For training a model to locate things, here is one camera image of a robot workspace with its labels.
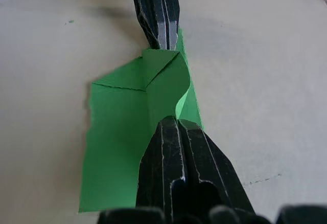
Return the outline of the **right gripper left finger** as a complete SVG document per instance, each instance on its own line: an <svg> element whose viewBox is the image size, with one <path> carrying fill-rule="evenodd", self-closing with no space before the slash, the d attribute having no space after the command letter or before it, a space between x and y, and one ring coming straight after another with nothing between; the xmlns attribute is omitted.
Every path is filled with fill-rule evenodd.
<svg viewBox="0 0 327 224"><path fill-rule="evenodd" d="M139 165L137 207L189 207L188 172L181 136L182 128L188 125L188 120L172 116L158 122Z"/></svg>

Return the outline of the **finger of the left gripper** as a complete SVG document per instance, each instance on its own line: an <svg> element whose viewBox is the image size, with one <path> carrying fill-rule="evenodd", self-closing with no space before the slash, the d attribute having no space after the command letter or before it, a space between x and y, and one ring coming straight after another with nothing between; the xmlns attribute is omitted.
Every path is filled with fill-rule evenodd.
<svg viewBox="0 0 327 224"><path fill-rule="evenodd" d="M167 49L166 17L162 0L134 0L138 22L152 49Z"/></svg>
<svg viewBox="0 0 327 224"><path fill-rule="evenodd" d="M179 27L179 1L178 0L165 0L166 12L168 14L167 36L169 39L169 50L175 50L178 39Z"/></svg>

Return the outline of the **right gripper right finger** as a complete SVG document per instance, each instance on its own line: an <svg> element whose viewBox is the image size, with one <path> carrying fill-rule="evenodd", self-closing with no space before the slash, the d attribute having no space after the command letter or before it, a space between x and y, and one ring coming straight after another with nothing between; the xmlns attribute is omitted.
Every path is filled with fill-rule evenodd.
<svg viewBox="0 0 327 224"><path fill-rule="evenodd" d="M188 120L178 121L188 170L192 210L208 215L223 205L254 213L236 171L227 156L204 130Z"/></svg>

